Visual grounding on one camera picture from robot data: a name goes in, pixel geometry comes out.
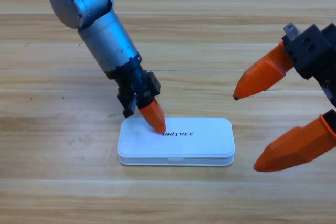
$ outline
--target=white box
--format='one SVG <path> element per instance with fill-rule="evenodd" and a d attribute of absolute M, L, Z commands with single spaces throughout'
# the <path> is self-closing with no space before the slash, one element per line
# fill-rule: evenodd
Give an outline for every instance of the white box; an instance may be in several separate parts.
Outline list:
<path fill-rule="evenodd" d="M 232 125 L 224 118 L 166 118 L 166 133 L 144 118 L 121 124 L 118 155 L 125 165 L 227 166 L 234 160 Z"/>

